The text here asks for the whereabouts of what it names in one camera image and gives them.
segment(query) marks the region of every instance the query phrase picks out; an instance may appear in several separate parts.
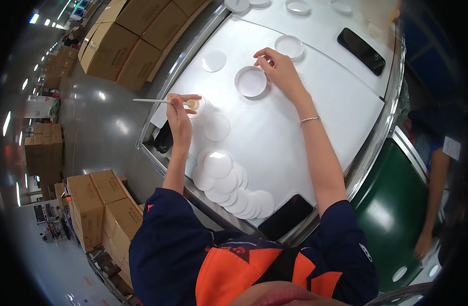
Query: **chin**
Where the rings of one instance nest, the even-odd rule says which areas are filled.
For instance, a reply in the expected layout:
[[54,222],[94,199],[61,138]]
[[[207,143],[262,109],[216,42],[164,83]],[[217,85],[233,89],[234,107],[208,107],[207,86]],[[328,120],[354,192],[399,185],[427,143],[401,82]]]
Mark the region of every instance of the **chin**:
[[266,282],[244,290],[229,306],[282,306],[282,305],[347,305],[334,299],[321,297],[291,282]]

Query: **white work table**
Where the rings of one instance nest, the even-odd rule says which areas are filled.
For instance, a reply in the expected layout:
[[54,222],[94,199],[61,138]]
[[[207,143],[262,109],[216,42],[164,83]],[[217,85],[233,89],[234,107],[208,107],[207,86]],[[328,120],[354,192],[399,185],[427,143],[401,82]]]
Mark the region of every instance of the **white work table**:
[[[219,23],[220,14],[228,14],[225,8],[219,8],[216,12],[217,16],[213,14],[212,22],[203,29],[204,33],[200,32],[197,35],[197,40],[201,39],[202,35],[204,36],[203,43],[199,41],[191,43],[184,53],[186,56],[178,59],[177,65],[170,71],[168,84],[161,91],[161,96],[157,98],[163,99],[167,93],[200,94],[213,104],[216,112],[224,114],[231,122],[230,134],[216,143],[205,137],[201,126],[193,126],[194,135],[186,171],[189,178],[192,177],[191,171],[196,165],[195,157],[200,150],[205,147],[222,149],[229,153],[234,162],[246,169],[249,177],[246,189],[251,192],[256,190],[270,192],[275,199],[277,209],[296,193],[301,194],[308,202],[316,206],[307,168],[303,136],[295,108],[273,84],[269,84],[266,94],[261,98],[248,99],[242,96],[234,86],[237,71],[244,66],[252,65],[255,62],[252,57],[254,53],[267,46],[273,47],[276,38],[283,34],[294,35],[302,40],[305,49],[304,57],[294,61],[294,65],[323,118],[324,127],[341,163],[341,168],[349,172],[355,156],[368,139],[372,128],[381,121],[382,113],[388,110],[380,97],[385,95],[388,88],[394,50],[384,53],[383,49],[372,45],[387,62],[382,76],[376,77],[363,63],[336,42],[337,35],[344,27],[351,28],[359,34],[354,27],[348,24],[336,25],[338,30],[334,29],[329,33],[324,31],[329,28],[326,25],[319,30],[314,28],[307,33],[293,33],[295,27],[283,29],[281,27],[283,24],[287,25],[300,20],[299,17],[293,19],[290,16],[290,13],[285,10],[284,2],[283,11],[277,14],[288,15],[285,17],[293,20],[285,22],[283,17],[277,16],[274,19],[278,18],[278,23],[271,25],[269,18],[262,16],[263,13],[275,15],[277,4],[277,2],[272,3],[264,10],[251,9],[242,15],[231,14],[212,33],[215,22]],[[313,11],[309,18],[317,16]],[[304,27],[313,28],[317,27],[317,24],[301,25],[299,29]],[[323,39],[314,42],[310,35],[304,35],[319,32],[324,32],[322,37],[327,40],[326,42]],[[201,59],[206,52],[215,49],[226,54],[226,65],[217,72],[207,72],[201,66]],[[345,61],[350,60],[355,63],[346,67]],[[155,113],[153,121],[157,123],[157,117],[164,112],[164,109],[154,107],[148,120]],[[149,121],[145,123],[137,145],[138,149],[155,164],[157,170],[164,174],[168,164],[168,154],[161,155],[144,145],[146,134],[150,134],[154,127],[149,124]],[[212,216],[214,213],[235,228],[255,233],[255,228],[263,221],[262,219],[248,221],[237,219],[216,203],[206,199],[203,192],[197,190],[189,179],[185,180],[185,187],[188,190],[185,196],[192,203],[198,204],[200,209],[207,207],[203,210],[207,215]],[[288,236],[286,235],[287,237],[284,237],[282,242],[289,241],[295,230],[292,230]]]

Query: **phone screen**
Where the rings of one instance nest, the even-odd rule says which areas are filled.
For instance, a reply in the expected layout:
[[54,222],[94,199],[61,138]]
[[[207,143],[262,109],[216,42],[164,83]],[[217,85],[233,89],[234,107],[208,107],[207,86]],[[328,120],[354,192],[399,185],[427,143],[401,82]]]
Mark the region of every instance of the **phone screen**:
[[271,217],[261,223],[258,230],[269,240],[276,241],[302,222],[312,211],[314,211],[314,207],[302,196],[296,194]]
[[338,42],[353,53],[376,75],[380,76],[385,67],[385,59],[366,43],[360,36],[344,28],[338,36]]

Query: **gray epoxy floor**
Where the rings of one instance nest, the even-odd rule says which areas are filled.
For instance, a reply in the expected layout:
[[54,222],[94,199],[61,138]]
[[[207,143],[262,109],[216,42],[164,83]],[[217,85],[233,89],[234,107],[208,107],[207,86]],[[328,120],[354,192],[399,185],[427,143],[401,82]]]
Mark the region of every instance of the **gray epoxy floor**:
[[[132,99],[155,97],[153,91],[151,83],[139,93],[86,75],[77,62],[70,78],[60,82],[64,177],[113,169],[117,176],[127,177],[127,188],[137,203],[144,203],[163,178],[135,148],[151,104]],[[195,207],[194,212],[206,227],[221,229]]]

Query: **stacked cardboard boxes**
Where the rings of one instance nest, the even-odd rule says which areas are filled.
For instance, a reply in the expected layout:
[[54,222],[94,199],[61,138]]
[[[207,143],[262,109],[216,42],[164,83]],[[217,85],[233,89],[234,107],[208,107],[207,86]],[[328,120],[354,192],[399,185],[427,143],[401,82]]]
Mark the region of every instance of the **stacked cardboard boxes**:
[[142,89],[188,17],[207,1],[112,0],[79,50],[84,72]]
[[71,219],[86,250],[102,244],[132,287],[129,246],[142,225],[142,216],[132,204],[112,170],[67,178],[72,196]]
[[68,77],[78,49],[60,46],[57,55],[49,54],[45,58],[42,74],[45,75],[43,85],[48,89],[56,89],[61,77]]
[[40,176],[43,199],[50,200],[50,190],[61,182],[62,134],[59,124],[36,123],[33,137],[25,138],[28,175]]

